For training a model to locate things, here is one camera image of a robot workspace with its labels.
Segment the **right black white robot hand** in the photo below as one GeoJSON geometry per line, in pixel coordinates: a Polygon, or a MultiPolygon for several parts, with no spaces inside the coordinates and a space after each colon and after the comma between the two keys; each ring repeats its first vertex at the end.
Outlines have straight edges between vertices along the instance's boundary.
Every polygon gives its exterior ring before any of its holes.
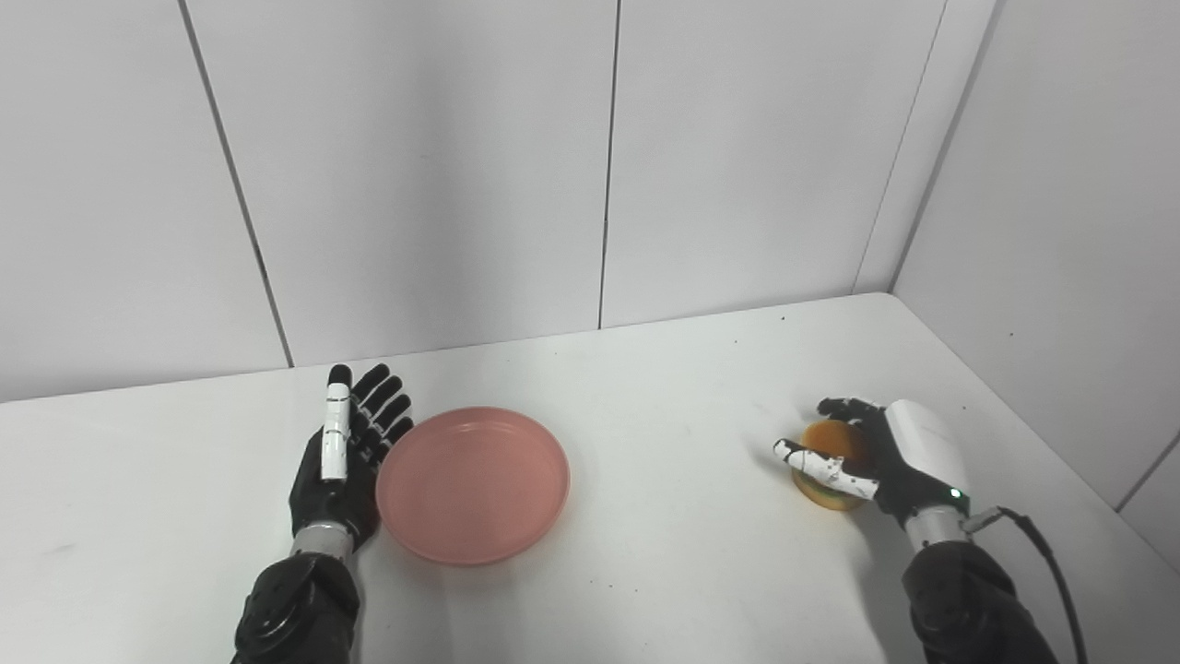
{"type": "Polygon", "coordinates": [[[933,410],[909,399],[874,405],[858,397],[825,397],[815,410],[820,420],[799,440],[773,445],[809,500],[830,509],[873,502],[909,533],[926,527],[962,537],[971,513],[968,472],[933,410]]]}

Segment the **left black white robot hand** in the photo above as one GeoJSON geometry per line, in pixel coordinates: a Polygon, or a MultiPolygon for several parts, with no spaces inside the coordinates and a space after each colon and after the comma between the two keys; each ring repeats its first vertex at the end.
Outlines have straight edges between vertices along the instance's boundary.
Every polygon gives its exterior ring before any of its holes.
{"type": "Polygon", "coordinates": [[[396,441],[413,428],[409,394],[387,364],[358,382],[348,364],[332,367],[322,426],[309,438],[289,497],[291,535],[333,527],[358,553],[379,522],[378,474],[396,441]]]}

